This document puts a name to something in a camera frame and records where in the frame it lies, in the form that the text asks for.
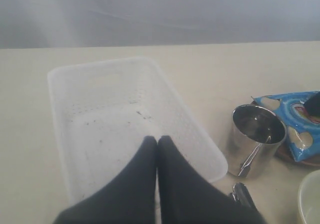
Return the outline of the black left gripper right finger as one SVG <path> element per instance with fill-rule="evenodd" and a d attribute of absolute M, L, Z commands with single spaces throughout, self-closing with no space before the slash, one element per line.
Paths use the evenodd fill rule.
<path fill-rule="evenodd" d="M 233 201 L 205 180 L 170 136 L 157 145 L 161 221 L 164 224 L 264 224 L 255 209 Z"/>

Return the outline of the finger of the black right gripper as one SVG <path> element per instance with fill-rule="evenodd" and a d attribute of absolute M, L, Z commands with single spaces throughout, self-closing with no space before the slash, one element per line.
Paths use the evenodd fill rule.
<path fill-rule="evenodd" d="M 320 116 L 320 92 L 310 96 L 303 104 L 306 112 L 312 117 Z"/>

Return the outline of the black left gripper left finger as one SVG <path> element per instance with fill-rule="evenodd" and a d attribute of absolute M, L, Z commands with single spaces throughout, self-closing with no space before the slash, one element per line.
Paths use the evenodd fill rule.
<path fill-rule="evenodd" d="M 154 224 L 157 141 L 146 136 L 125 168 L 106 186 L 63 210 L 56 224 Z"/>

